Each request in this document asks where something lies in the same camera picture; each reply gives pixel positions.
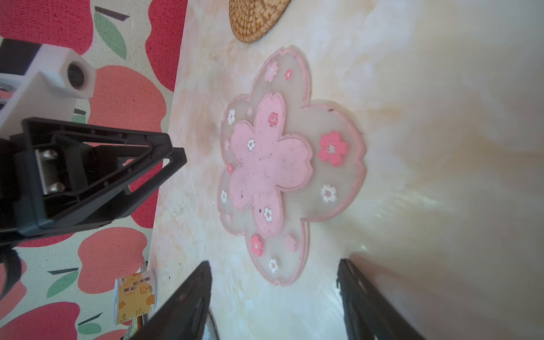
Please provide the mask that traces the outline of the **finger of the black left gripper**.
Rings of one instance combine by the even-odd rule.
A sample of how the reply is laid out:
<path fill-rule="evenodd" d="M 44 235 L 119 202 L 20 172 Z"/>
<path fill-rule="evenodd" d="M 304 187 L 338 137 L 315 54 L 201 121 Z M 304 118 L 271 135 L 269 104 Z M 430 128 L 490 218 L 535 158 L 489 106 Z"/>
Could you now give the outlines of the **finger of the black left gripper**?
<path fill-rule="evenodd" d="M 21 125 L 25 174 L 16 226 L 23 236 L 71 234 L 125 218 L 187 163 L 166 133 L 44 118 Z"/>

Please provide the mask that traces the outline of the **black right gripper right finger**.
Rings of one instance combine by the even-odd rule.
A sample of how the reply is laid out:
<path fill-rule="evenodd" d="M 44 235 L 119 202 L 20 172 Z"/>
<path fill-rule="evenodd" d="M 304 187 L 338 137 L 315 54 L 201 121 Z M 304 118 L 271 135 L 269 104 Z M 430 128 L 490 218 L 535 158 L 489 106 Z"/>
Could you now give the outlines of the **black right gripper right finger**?
<path fill-rule="evenodd" d="M 349 259 L 339 262 L 337 287 L 350 340 L 423 339 Z"/>

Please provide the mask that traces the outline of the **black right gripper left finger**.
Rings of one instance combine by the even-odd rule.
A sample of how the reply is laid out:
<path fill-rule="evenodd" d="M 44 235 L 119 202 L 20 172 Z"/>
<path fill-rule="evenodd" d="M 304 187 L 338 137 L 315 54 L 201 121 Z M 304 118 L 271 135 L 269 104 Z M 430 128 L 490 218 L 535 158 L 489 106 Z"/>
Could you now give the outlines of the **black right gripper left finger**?
<path fill-rule="evenodd" d="M 201 262 L 166 303 L 139 330 L 124 339 L 212 339 L 212 273 Z"/>

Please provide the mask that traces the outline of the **pink flower silicone coaster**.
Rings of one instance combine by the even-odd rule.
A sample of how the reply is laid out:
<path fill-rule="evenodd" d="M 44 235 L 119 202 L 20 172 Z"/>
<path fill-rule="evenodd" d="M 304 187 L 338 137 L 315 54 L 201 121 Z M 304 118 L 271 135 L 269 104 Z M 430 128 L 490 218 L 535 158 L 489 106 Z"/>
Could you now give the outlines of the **pink flower silicone coaster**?
<path fill-rule="evenodd" d="M 310 68 L 290 47 L 228 104 L 219 136 L 222 226 L 245 239 L 266 281 L 288 286 L 305 267 L 310 224 L 342 213 L 364 183 L 362 133 L 337 103 L 312 102 Z"/>

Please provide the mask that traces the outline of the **round woven rattan coaster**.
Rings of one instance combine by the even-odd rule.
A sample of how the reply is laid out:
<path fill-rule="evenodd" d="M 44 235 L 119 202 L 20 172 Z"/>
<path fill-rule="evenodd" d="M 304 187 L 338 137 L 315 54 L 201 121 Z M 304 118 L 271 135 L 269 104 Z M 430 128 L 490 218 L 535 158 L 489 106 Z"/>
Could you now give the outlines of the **round woven rattan coaster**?
<path fill-rule="evenodd" d="M 290 0 L 229 0 L 229 21 L 236 39 L 253 43 L 270 31 Z"/>

